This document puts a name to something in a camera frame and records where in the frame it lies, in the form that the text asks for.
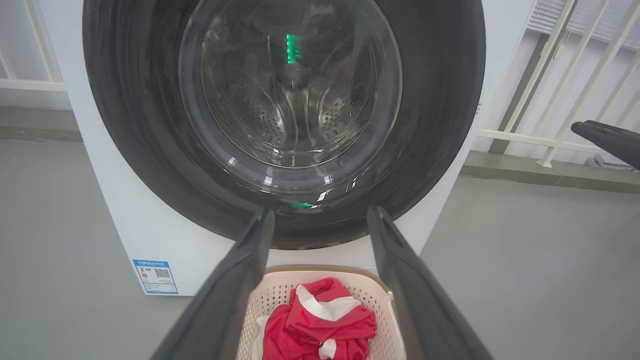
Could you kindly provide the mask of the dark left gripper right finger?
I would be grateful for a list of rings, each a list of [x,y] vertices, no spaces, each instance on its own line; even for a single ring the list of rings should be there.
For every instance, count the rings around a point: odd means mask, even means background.
[[[391,290],[408,360],[491,360],[492,355],[393,219],[369,208],[375,264]]]

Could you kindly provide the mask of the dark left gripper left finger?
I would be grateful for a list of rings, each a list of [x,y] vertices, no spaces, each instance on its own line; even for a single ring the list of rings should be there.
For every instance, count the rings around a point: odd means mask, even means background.
[[[234,360],[250,294],[266,272],[274,212],[260,208],[151,356],[153,360]]]

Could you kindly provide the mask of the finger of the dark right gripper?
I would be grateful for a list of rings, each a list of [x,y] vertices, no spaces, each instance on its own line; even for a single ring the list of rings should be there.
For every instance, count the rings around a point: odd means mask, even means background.
[[[571,131],[601,150],[640,170],[640,134],[599,121],[576,121]]]

